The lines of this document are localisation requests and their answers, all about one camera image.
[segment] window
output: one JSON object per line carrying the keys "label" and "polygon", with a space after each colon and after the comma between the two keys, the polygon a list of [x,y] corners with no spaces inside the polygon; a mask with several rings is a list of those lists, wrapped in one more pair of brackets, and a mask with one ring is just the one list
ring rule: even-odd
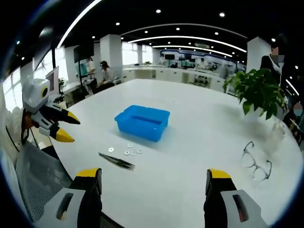
{"label": "window", "polygon": [[153,62],[153,50],[151,46],[143,45],[142,46],[142,62]]}
{"label": "window", "polygon": [[[59,66],[59,78],[68,80],[67,64],[64,52],[64,47],[55,49],[56,66]],[[34,72],[34,78],[45,79],[46,75],[53,70],[52,51],[49,51],[39,64],[37,70]]]}
{"label": "window", "polygon": [[18,68],[3,82],[5,106],[11,112],[15,107],[23,107],[20,77]]}
{"label": "window", "polygon": [[128,44],[123,42],[123,65],[136,64],[138,63],[137,44]]}

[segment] curved led light strip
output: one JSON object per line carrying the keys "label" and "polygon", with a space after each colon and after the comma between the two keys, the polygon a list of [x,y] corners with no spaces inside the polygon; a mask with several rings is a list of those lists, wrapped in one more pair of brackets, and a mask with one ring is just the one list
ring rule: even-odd
{"label": "curved led light strip", "polygon": [[142,39],[132,40],[132,41],[129,41],[128,43],[131,44],[131,43],[138,42],[138,41],[144,41],[144,40],[149,40],[149,39],[162,39],[162,38],[200,39],[200,40],[206,40],[206,41],[211,41],[211,42],[223,44],[223,45],[226,45],[226,46],[235,48],[235,49],[240,50],[240,51],[245,52],[245,53],[247,52],[247,51],[244,50],[244,49],[238,48],[238,47],[236,47],[236,46],[234,46],[234,45],[232,45],[232,44],[224,43],[224,42],[222,42],[222,41],[218,41],[218,40],[214,40],[214,39],[207,39],[207,38],[202,38],[202,37],[189,37],[189,36],[161,36],[161,37],[149,37],[149,38],[142,38]]}
{"label": "curved led light strip", "polygon": [[172,25],[194,25],[194,26],[202,26],[202,27],[208,27],[208,28],[213,28],[213,29],[219,29],[219,30],[222,30],[222,31],[225,31],[225,32],[230,32],[230,33],[233,33],[235,35],[238,35],[240,37],[243,37],[243,38],[247,39],[246,36],[244,36],[242,34],[239,34],[237,32],[225,29],[225,28],[212,26],[212,25],[205,25],[205,24],[194,24],[194,23],[171,23],[171,24],[152,25],[152,26],[147,26],[147,27],[143,27],[143,28],[137,28],[137,29],[129,31],[129,32],[125,32],[121,36],[132,33],[132,32],[136,32],[136,31],[139,31],[139,30],[151,29],[151,28],[156,28],[156,27],[161,27],[161,26],[172,26]]}
{"label": "curved led light strip", "polygon": [[295,91],[295,93],[299,96],[298,91],[294,88],[294,86],[286,79],[286,82],[290,85],[290,87],[293,88],[293,90]]}
{"label": "curved led light strip", "polygon": [[95,5],[97,5],[98,3],[100,3],[102,0],[95,0],[93,1],[90,5],[88,5],[79,15],[78,17],[73,21],[73,23],[70,25],[70,27],[68,27],[67,31],[65,32],[65,34],[63,35],[63,37],[61,38],[57,48],[60,48],[60,46],[63,44],[63,42],[65,41],[65,39],[67,38],[68,34],[72,31],[72,29],[75,27],[75,25],[81,20],[81,18],[87,14],[88,11],[90,11]]}
{"label": "curved led light strip", "polygon": [[190,48],[190,49],[198,49],[198,50],[204,50],[204,51],[210,51],[210,52],[214,52],[214,53],[218,53],[218,54],[222,54],[225,56],[229,56],[232,57],[232,55],[226,54],[224,52],[220,52],[220,51],[215,51],[215,50],[211,50],[211,49],[207,49],[207,48],[200,48],[200,47],[190,47],[190,46],[180,46],[180,45],[160,45],[160,46],[152,46],[152,48]]}

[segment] green leaves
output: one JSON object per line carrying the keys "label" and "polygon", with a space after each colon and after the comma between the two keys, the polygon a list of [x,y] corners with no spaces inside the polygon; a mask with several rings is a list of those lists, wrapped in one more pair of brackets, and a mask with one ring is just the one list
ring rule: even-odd
{"label": "green leaves", "polygon": [[252,69],[249,73],[240,71],[236,76],[226,79],[223,86],[225,91],[228,85],[234,88],[240,103],[246,99],[243,103],[244,114],[253,105],[254,111],[262,108],[261,116],[266,112],[266,119],[269,119],[272,115],[277,115],[278,105],[285,105],[282,89],[277,86],[269,69]]}
{"label": "green leaves", "polygon": [[251,105],[252,104],[249,101],[245,101],[243,103],[243,111],[245,115],[249,112]]}

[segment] mesh panel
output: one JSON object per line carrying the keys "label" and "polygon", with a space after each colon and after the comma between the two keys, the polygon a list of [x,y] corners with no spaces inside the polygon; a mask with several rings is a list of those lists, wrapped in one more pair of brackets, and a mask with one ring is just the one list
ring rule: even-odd
{"label": "mesh panel", "polygon": [[114,222],[109,217],[107,217],[103,212],[101,212],[100,228],[123,228],[123,227],[118,223]]}
{"label": "mesh panel", "polygon": [[28,142],[18,154],[16,173],[32,222],[38,221],[43,215],[45,204],[72,182],[59,160]]}

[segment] tweezers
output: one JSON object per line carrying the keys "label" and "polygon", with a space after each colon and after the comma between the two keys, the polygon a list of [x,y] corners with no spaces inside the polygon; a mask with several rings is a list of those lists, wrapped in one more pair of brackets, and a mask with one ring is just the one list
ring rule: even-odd
{"label": "tweezers", "polygon": [[131,164],[131,163],[128,163],[127,161],[124,161],[122,159],[118,159],[118,158],[115,158],[115,157],[111,157],[109,155],[105,155],[103,153],[100,153],[98,152],[99,156],[103,157],[104,159],[106,159],[108,162],[120,167],[120,168],[123,168],[123,169],[127,169],[127,170],[134,170],[135,168],[135,165]]}

